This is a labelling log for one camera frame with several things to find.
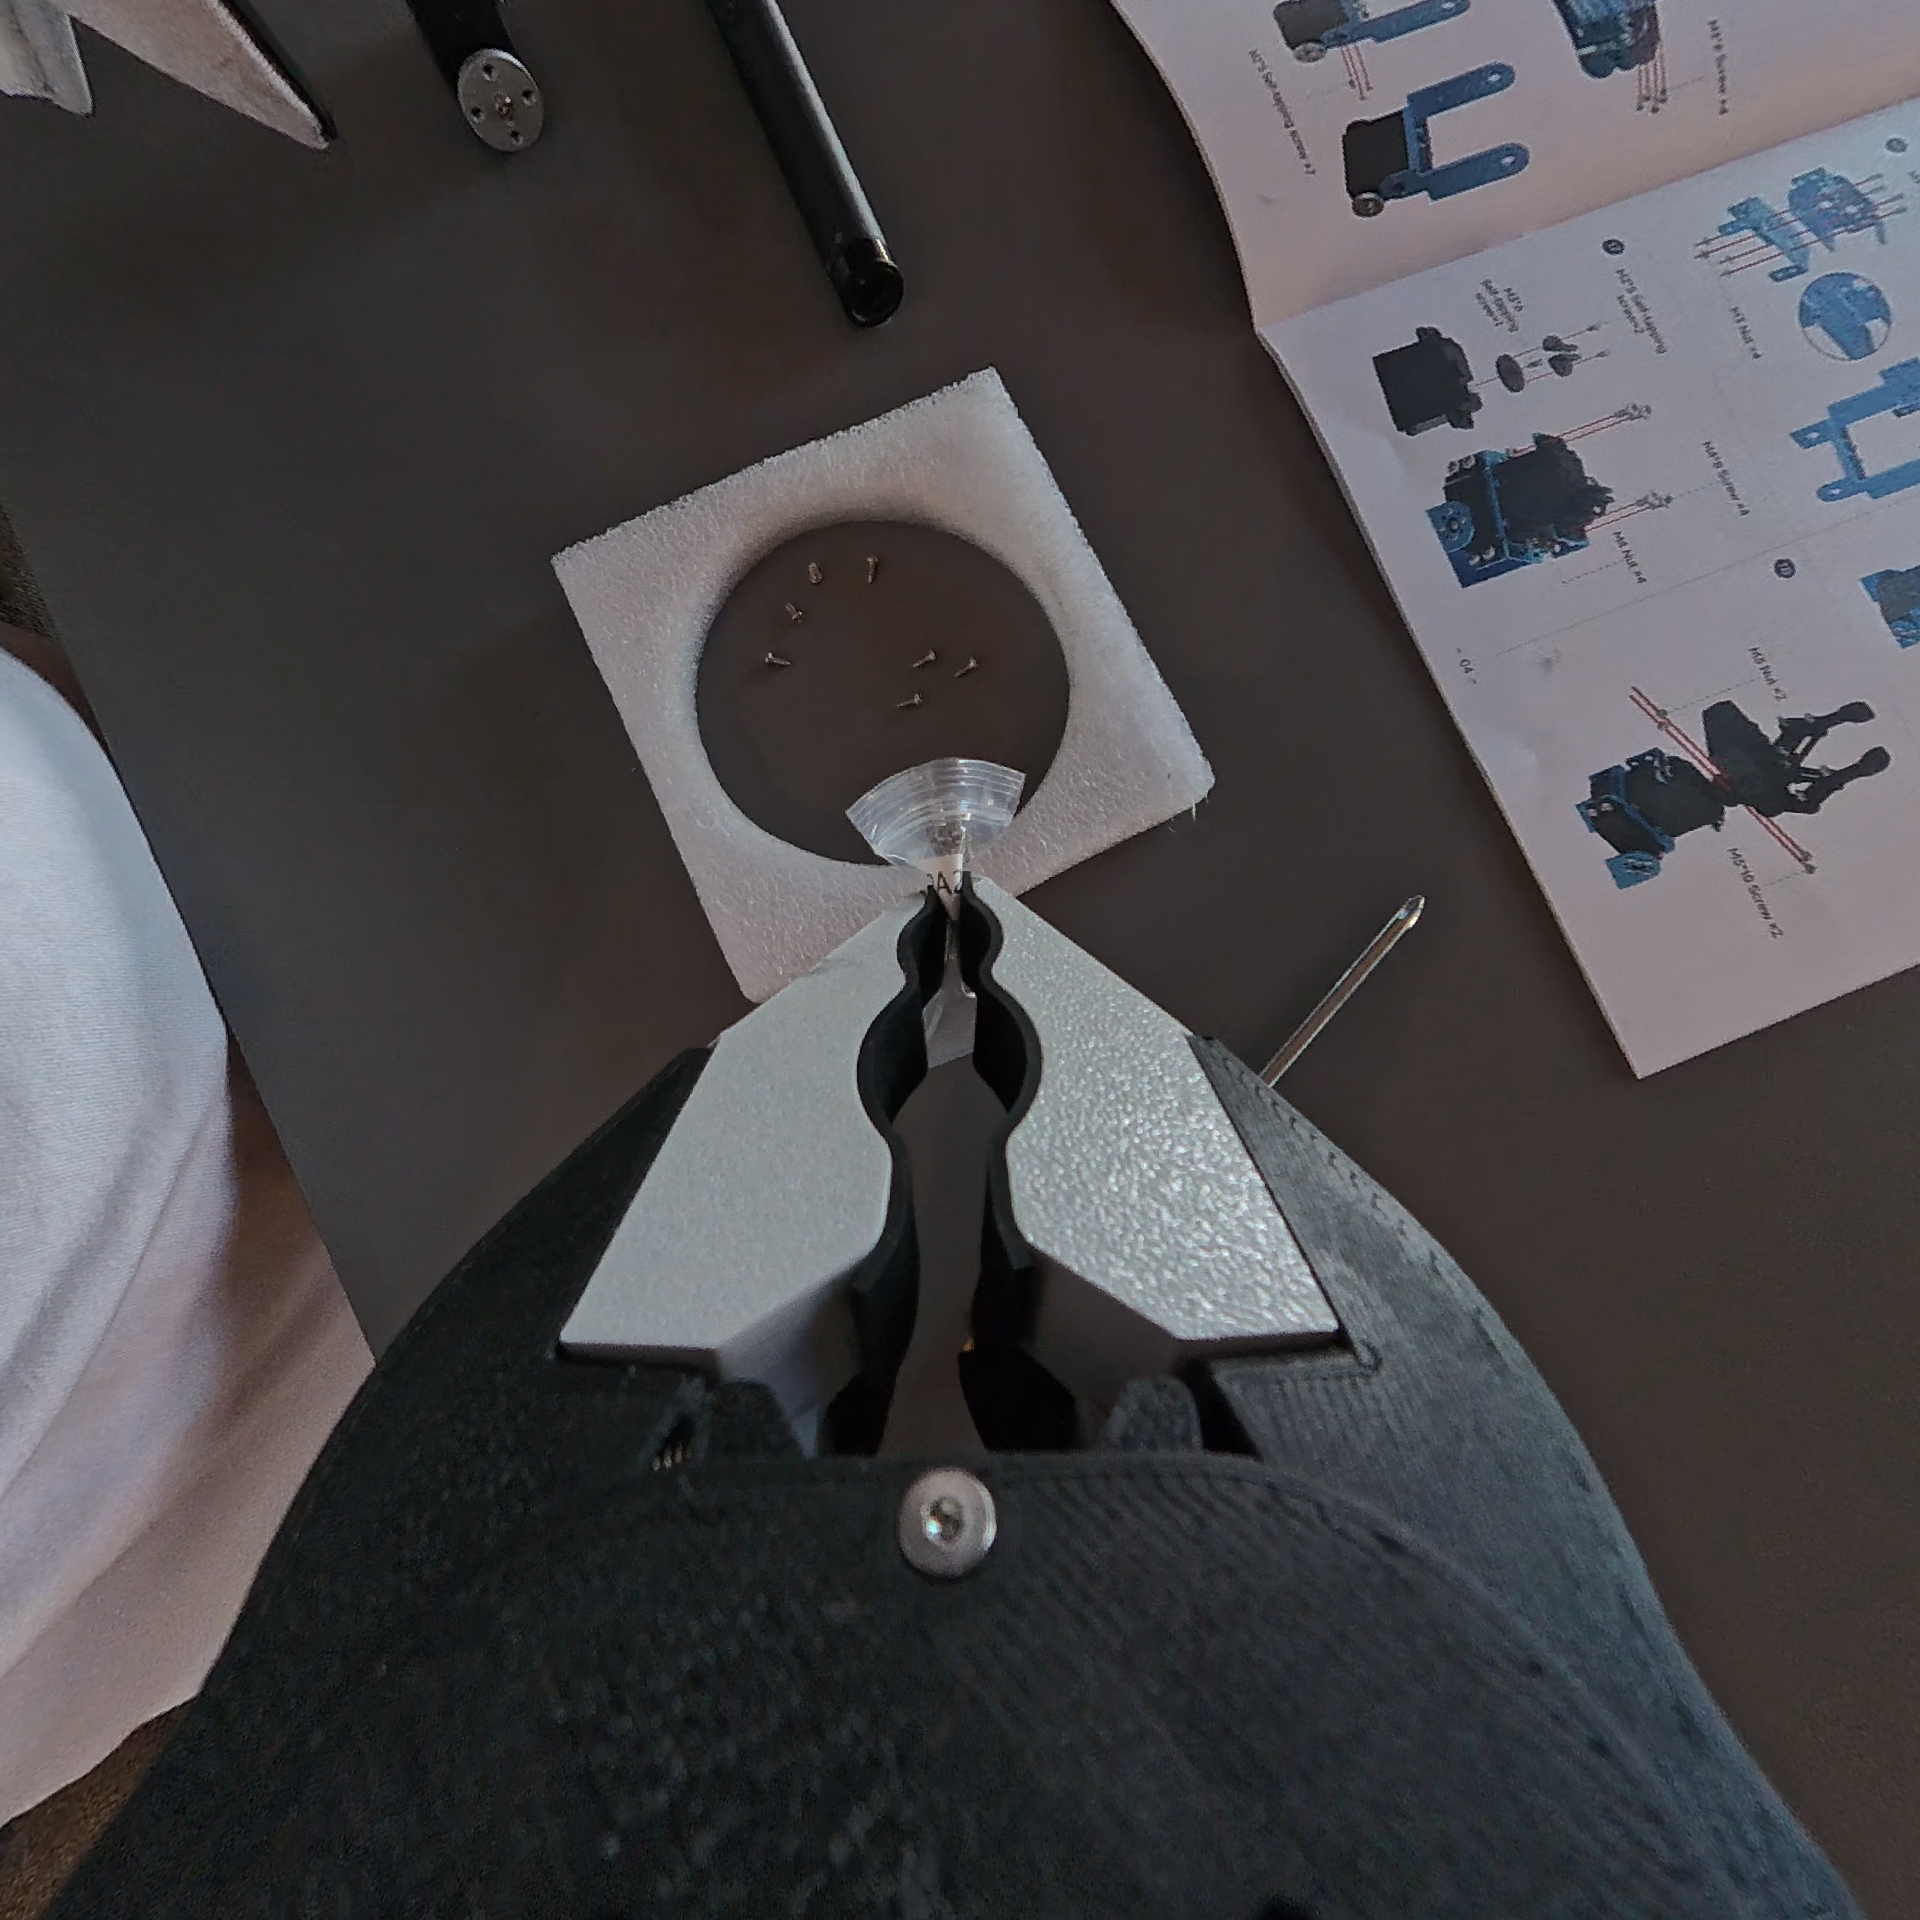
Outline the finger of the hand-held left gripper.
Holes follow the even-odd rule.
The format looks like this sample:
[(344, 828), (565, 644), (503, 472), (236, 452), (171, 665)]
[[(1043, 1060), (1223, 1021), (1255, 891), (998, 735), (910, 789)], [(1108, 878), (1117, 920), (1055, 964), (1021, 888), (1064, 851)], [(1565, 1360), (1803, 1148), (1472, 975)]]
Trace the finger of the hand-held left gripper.
[(141, 32), (141, 59), (171, 80), (311, 150), (333, 140), (325, 110), (240, 5), (143, 3)]
[(0, 3), (3, 94), (91, 112), (84, 62), (60, 3)]

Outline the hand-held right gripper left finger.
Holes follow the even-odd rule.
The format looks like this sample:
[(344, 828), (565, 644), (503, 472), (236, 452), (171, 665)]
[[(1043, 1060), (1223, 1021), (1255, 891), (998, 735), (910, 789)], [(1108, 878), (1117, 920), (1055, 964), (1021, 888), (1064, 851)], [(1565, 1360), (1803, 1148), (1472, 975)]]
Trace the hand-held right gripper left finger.
[(875, 1454), (920, 1316), (902, 1104), (947, 967), (933, 896), (887, 907), (711, 1046), (559, 1333), (573, 1357), (774, 1391), (822, 1451)]

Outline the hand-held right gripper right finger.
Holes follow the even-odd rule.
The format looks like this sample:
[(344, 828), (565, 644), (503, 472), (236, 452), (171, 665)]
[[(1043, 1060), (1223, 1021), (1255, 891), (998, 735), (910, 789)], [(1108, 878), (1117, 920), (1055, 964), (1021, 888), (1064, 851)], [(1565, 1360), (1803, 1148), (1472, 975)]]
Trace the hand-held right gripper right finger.
[(1325, 1348), (1332, 1304), (1188, 1031), (993, 884), (958, 956), (1006, 1109), (958, 1371), (990, 1449), (1070, 1449), (1137, 1379)]

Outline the black servo motor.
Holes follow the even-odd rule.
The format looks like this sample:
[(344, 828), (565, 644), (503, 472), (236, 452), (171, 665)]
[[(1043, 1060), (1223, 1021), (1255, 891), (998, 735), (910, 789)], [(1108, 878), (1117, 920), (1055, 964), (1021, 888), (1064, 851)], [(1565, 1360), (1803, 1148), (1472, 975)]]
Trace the black servo motor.
[(544, 127), (544, 96), (517, 57), (497, 3), (406, 3), (464, 124), (495, 153), (526, 153)]

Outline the clear zip bag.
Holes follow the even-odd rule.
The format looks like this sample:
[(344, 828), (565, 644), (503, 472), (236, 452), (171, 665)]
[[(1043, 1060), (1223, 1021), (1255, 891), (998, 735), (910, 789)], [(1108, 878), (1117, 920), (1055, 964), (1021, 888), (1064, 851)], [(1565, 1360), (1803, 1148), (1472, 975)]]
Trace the clear zip bag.
[(862, 838), (881, 859), (923, 872), (948, 915), (942, 988), (923, 1003), (928, 1067), (971, 1053), (976, 996), (958, 960), (959, 879), (1008, 830), (1021, 793), (1017, 768), (943, 756), (879, 779), (848, 806)]

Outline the instruction booklet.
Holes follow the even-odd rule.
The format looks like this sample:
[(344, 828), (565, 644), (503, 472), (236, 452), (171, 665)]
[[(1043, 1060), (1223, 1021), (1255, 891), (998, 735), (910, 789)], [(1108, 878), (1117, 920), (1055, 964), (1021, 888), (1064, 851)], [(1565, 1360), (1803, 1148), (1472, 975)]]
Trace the instruction booklet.
[(1633, 1072), (1913, 967), (1915, 5), (1117, 14)]

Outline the dark desk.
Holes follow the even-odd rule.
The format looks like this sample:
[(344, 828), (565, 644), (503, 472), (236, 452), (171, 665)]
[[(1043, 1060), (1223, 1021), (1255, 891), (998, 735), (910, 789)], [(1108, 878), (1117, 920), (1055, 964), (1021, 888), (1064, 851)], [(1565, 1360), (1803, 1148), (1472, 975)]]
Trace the dark desk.
[(4, 103), (4, 505), (385, 1339), (742, 1008), (550, 556), (997, 368), (1187, 711), (1038, 910), (1459, 1259), (1742, 1740), (1915, 1916), (1915, 977), (1624, 1070), (1108, 5), (785, 5), (902, 262), (845, 325), (701, 5), (508, 5), (526, 157), (385, 5), (259, 5), (325, 153), (84, 39)]

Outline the metal screwdriver bit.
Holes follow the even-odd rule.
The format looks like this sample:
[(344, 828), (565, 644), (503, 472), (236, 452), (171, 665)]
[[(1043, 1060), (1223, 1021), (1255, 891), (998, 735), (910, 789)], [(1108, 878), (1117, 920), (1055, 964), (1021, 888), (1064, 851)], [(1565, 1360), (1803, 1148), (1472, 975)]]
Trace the metal screwdriver bit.
[(1381, 969), (1383, 960), (1419, 924), (1423, 907), (1423, 896), (1409, 896), (1350, 960), (1334, 984), (1313, 1003), (1310, 1014), (1286, 1035), (1286, 1040), (1262, 1067), (1260, 1076), (1268, 1088), (1272, 1088), (1307, 1053), (1307, 1046), (1320, 1037), (1320, 1033), (1337, 1019), (1361, 984)]

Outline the cluster of small screws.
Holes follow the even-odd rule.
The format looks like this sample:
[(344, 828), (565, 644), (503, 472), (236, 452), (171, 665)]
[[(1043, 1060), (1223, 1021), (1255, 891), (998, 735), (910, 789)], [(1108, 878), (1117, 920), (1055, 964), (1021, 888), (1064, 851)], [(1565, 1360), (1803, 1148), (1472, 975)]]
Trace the cluster of small screws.
[(853, 717), (920, 708), (971, 659), (955, 637), (966, 597), (933, 575), (933, 563), (958, 549), (911, 543), (905, 532), (849, 534), (849, 543), (806, 534), (757, 565), (713, 622), (709, 665), (727, 659), (742, 687), (788, 707), (812, 700)]

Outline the person's white shirt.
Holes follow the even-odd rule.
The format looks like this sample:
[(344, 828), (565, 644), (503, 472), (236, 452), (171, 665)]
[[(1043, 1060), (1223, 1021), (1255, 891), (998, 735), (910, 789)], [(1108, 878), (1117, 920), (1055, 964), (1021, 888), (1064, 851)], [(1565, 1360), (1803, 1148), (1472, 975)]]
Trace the person's white shirt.
[(123, 785), (4, 661), (4, 1734), (189, 1694), (371, 1366)]

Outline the white foam pad with hole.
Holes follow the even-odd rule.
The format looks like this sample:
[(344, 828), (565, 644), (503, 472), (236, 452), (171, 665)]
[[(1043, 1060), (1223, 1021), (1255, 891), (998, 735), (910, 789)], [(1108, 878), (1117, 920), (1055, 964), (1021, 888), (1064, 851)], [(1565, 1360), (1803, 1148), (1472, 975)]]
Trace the white foam pad with hole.
[(1024, 893), (1193, 809), (1214, 773), (993, 368), (695, 489), (550, 565), (709, 926), (766, 1001), (910, 893), (897, 865), (815, 855), (758, 828), (711, 766), (697, 675), (715, 613), (788, 537), (913, 520), (1032, 591), (1070, 681), (1063, 745), (982, 872)]

